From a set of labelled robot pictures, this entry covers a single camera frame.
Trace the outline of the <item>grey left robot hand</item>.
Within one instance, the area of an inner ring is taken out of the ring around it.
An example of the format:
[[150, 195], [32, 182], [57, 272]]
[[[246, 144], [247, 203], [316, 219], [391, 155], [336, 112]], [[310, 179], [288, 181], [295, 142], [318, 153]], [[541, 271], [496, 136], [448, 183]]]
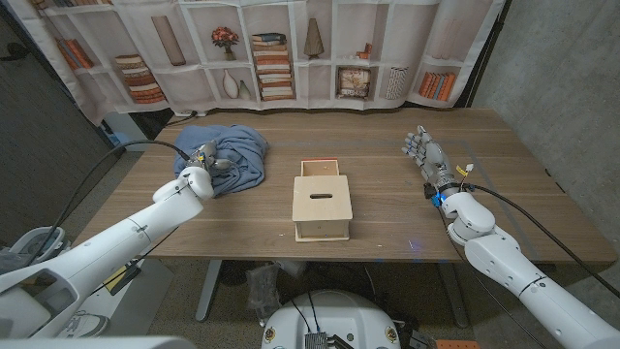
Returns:
[[218, 159], [215, 157], [217, 152], [214, 140], [204, 143], [198, 147], [186, 161], [186, 167], [201, 167], [208, 172], [211, 170], [228, 170], [233, 162], [229, 159]]

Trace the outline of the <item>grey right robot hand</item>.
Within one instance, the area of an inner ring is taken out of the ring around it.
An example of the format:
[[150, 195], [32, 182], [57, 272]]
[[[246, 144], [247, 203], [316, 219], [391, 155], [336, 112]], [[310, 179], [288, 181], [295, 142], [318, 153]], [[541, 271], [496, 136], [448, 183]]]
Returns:
[[401, 150], [416, 163], [425, 182], [441, 194], [449, 196], [459, 191], [448, 155], [423, 126], [407, 135]]

